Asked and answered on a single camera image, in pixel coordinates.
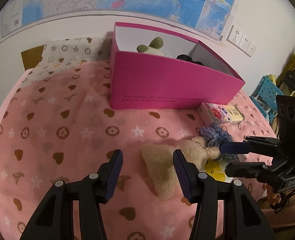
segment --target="power outlet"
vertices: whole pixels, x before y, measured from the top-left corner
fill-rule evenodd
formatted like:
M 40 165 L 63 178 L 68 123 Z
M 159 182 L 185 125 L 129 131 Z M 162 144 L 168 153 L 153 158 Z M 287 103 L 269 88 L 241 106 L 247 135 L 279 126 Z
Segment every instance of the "power outlet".
M 256 51 L 256 45 L 251 41 L 251 42 L 249 43 L 249 47 L 247 48 L 247 50 L 246 50 L 245 53 L 246 53 L 248 56 L 253 57 L 255 51 Z
M 227 40 L 231 42 L 232 44 L 238 46 L 242 36 L 243 36 L 243 32 L 235 25 L 232 25 L 232 28 L 231 28 L 229 36 L 227 37 Z
M 246 36 L 245 34 L 243 34 L 242 38 L 241 38 L 241 41 L 238 45 L 238 47 L 243 50 L 244 52 L 246 52 L 246 50 L 248 49 L 249 47 L 249 44 L 250 44 L 251 40 L 249 39 L 248 36 Z

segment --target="human hand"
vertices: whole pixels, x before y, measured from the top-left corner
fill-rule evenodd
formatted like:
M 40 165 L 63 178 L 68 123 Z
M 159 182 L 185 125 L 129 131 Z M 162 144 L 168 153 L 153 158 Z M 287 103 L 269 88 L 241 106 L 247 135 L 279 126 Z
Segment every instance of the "human hand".
M 267 191 L 267 201 L 272 205 L 275 206 L 276 203 L 281 202 L 281 195 L 279 193 L 275 194 L 273 192 L 273 188 L 270 185 L 266 185 Z

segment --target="bed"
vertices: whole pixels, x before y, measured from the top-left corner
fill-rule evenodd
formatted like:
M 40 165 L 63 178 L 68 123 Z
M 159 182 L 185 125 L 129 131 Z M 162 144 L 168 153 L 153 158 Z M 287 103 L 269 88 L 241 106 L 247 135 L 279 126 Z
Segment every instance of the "bed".
M 81 180 L 107 162 L 115 149 L 124 165 L 114 197 L 102 205 L 108 239 L 188 239 L 196 205 L 183 197 L 160 201 L 140 154 L 146 142 L 171 144 L 198 135 L 204 123 L 196 109 L 113 110 L 109 51 L 105 37 L 50 41 L 41 62 L 27 70 L 0 108 L 0 232 L 18 240 L 35 208 L 58 179 Z M 241 90 L 231 101 L 245 120 L 225 128 L 234 141 L 246 136 L 275 137 L 262 114 Z M 248 154 L 241 160 L 271 158 Z M 224 163 L 205 171 L 230 181 Z M 265 185 L 243 179 L 258 200 Z M 75 239 L 81 239 L 78 204 L 74 205 Z M 223 230 L 219 203 L 217 236 Z

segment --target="plush bear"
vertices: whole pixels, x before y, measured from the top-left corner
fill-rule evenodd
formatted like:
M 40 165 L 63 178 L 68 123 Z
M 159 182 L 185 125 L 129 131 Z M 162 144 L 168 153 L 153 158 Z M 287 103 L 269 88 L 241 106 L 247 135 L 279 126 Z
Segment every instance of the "plush bear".
M 136 50 L 140 53 L 165 56 L 165 54 L 162 51 L 160 51 L 162 47 L 163 39 L 161 37 L 156 37 L 153 41 L 151 41 L 149 46 L 141 44 L 136 48 Z
M 182 140 L 176 146 L 144 144 L 141 147 L 142 157 L 153 181 L 157 195 L 167 200 L 174 194 L 178 179 L 173 166 L 173 152 L 181 149 L 188 162 L 194 163 L 200 170 L 207 159 L 216 159 L 220 156 L 218 147 L 206 147 L 203 137 L 194 137 L 191 140 Z

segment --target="blue plastic stool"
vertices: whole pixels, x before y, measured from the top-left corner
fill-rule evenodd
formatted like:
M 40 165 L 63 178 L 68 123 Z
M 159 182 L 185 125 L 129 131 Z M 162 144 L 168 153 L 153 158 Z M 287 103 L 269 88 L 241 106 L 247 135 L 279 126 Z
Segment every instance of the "blue plastic stool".
M 258 88 L 259 90 L 256 89 L 256 91 L 258 91 L 257 95 L 255 97 L 252 96 L 251 100 L 266 119 L 268 116 L 271 123 L 277 114 L 276 96 L 283 95 L 283 93 L 266 76 L 262 77 Z M 267 110 L 263 108 L 262 101 L 267 105 Z

